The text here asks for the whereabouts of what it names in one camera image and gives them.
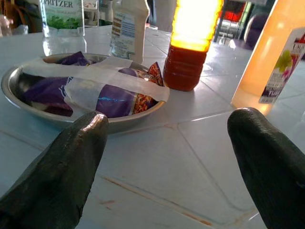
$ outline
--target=bottle of red liquid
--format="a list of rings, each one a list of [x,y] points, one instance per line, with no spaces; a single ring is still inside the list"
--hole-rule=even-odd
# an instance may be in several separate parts
[[[191,91],[198,83],[224,0],[177,0],[164,66],[167,86]]]

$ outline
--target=chair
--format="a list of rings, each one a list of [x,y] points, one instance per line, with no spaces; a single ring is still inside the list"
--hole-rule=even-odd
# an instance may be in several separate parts
[[[261,35],[268,16],[268,14],[254,15],[247,24],[244,39],[232,39],[230,40],[229,46],[231,48],[240,47],[243,49],[253,50],[259,36]]]

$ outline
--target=green label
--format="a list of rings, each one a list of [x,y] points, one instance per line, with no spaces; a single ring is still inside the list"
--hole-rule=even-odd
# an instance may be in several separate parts
[[[43,0],[46,23],[56,29],[82,27],[82,0]]]

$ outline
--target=white bottle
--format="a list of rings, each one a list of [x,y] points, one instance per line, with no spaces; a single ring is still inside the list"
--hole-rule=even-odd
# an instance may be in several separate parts
[[[149,15],[146,0],[113,2],[111,54],[143,62],[145,23]]]

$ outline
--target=plastic bottle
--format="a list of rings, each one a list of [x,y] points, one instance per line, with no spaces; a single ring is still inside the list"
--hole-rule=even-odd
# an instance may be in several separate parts
[[[86,52],[82,0],[40,0],[45,55]]]
[[[275,2],[232,104],[267,115],[305,52],[305,2]]]
[[[170,88],[190,91],[199,83],[222,5],[223,0],[177,0],[163,71]]]
[[[149,15],[146,0],[113,1],[111,54],[143,62],[145,23]]]

